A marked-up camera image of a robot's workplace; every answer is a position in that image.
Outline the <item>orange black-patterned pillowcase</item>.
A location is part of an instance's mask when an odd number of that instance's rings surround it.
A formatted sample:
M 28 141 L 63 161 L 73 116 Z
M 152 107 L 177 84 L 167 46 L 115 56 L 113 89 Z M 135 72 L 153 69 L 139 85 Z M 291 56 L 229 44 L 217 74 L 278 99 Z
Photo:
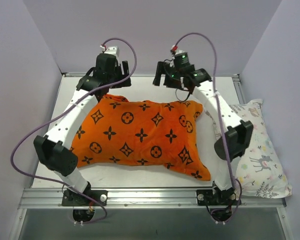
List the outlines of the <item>orange black-patterned pillowcase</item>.
M 77 130 L 70 151 L 79 168 L 97 163 L 163 166 L 209 181 L 197 148 L 196 121 L 202 113 L 203 105 L 193 100 L 132 102 L 107 94 Z

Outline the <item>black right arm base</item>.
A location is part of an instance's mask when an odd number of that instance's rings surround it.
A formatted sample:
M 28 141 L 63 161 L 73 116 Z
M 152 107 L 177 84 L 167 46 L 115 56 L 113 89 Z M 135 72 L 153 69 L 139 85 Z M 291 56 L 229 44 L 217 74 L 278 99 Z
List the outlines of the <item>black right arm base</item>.
M 197 204 L 199 206 L 232 206 L 236 204 L 235 190 L 231 187 L 227 190 L 219 188 L 198 189 L 196 191 Z

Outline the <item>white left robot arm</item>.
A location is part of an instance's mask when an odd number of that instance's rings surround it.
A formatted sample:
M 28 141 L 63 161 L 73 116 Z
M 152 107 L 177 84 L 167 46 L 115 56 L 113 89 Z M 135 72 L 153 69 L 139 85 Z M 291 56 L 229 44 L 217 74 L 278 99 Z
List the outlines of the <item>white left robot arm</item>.
M 77 168 L 78 157 L 70 150 L 73 139 L 92 108 L 111 87 L 131 86 L 127 61 L 119 61 L 119 49 L 111 46 L 96 58 L 92 67 L 78 81 L 73 96 L 57 123 L 33 144 L 41 164 L 58 175 L 74 192 L 80 206 L 91 201 L 90 186 Z

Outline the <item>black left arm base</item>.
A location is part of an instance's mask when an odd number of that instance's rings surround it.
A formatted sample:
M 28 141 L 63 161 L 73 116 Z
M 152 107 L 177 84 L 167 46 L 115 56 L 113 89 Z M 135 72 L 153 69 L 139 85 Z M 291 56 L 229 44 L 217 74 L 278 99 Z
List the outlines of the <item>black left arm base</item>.
M 108 191 L 101 190 L 91 190 L 90 193 L 87 194 L 90 198 L 97 201 L 100 205 L 106 206 L 108 199 Z M 89 200 L 85 196 L 81 194 L 75 193 L 71 190 L 65 190 L 63 192 L 63 197 L 61 201 L 61 205 L 63 207 L 87 207 L 87 206 L 96 206 L 96 203 Z

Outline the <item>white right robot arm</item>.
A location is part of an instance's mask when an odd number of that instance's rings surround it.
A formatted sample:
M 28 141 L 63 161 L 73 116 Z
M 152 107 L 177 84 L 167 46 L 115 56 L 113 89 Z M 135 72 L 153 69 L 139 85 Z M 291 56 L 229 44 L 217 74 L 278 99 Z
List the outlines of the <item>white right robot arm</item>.
M 209 75 L 204 68 L 195 68 L 187 52 L 179 51 L 171 59 L 159 61 L 152 83 L 187 91 L 199 100 L 216 124 L 220 137 L 214 143 L 214 150 L 219 163 L 213 181 L 217 188 L 212 191 L 211 197 L 216 204 L 224 204 L 229 200 L 230 193 L 239 186 L 234 177 L 232 161 L 242 157 L 249 147 L 253 133 L 252 122 L 244 121 L 231 109 L 217 90 L 216 77 Z

